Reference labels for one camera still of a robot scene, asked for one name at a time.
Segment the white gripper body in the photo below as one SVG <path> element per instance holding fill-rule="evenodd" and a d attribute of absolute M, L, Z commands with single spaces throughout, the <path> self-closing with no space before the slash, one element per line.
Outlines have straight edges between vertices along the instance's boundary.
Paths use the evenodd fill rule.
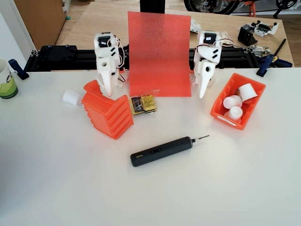
<path fill-rule="evenodd" d="M 195 82 L 210 81 L 214 76 L 216 64 L 208 60 L 197 61 L 194 64 Z"/>
<path fill-rule="evenodd" d="M 101 74 L 102 72 L 115 73 L 117 70 L 117 64 L 113 57 L 96 57 L 96 67 L 97 72 Z"/>

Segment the white fixed gripper finger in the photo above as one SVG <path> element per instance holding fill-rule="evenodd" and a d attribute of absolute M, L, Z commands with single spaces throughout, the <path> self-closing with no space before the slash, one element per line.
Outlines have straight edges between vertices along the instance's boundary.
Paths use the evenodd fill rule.
<path fill-rule="evenodd" d="M 106 94 L 110 97 L 112 95 L 111 73 L 110 72 L 102 72 L 101 78 L 102 78 L 102 84 L 106 91 Z"/>
<path fill-rule="evenodd" d="M 208 84 L 210 83 L 210 77 L 202 77 L 201 83 L 199 85 L 199 98 L 203 98 L 207 89 Z"/>

